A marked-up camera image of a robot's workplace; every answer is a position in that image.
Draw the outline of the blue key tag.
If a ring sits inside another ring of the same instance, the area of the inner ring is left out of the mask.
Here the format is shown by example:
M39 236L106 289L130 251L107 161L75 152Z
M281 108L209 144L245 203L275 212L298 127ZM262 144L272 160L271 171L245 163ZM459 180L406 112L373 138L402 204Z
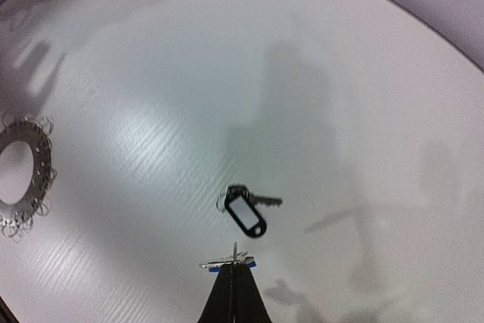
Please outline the blue key tag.
M237 242L234 242L232 254L227 257L220 257L218 259L211 259L199 263L200 269L206 269L209 272L220 272L224 266L239 266L246 265L249 269L256 266L256 261L253 256L249 256L247 251L239 251Z

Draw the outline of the perforated metal key ring disc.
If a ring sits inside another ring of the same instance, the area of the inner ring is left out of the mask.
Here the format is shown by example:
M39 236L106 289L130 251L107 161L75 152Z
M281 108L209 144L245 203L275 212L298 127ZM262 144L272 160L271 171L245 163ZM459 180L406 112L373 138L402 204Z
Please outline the perforated metal key ring disc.
M13 204L1 202L1 235L18 241L31 231L35 216L47 216L50 212L47 194L57 178L50 139L54 124L45 116L12 116L9 123L5 117L1 116L1 151L21 141L33 156L33 171L22 198Z

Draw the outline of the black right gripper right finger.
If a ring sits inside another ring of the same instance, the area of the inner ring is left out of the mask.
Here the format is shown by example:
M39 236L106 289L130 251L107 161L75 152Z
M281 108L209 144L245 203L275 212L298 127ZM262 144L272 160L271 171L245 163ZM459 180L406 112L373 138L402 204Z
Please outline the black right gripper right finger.
M248 265L237 267L236 322L271 323Z

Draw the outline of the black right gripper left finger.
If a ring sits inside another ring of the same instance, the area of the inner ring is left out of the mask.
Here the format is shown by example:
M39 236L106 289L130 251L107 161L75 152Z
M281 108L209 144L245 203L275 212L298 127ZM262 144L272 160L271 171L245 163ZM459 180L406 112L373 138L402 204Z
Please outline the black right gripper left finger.
M198 323L235 322L235 266L224 264L210 267L209 272L217 273Z

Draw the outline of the black key tag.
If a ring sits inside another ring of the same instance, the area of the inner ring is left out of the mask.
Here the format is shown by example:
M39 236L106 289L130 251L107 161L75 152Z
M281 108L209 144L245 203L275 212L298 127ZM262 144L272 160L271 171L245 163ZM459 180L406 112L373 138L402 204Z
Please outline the black key tag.
M241 231L249 238L261 238L267 231L267 222L257 209L258 206L280 207L280 197L254 194L246 185L229 185L219 194L216 208L220 213L228 213Z

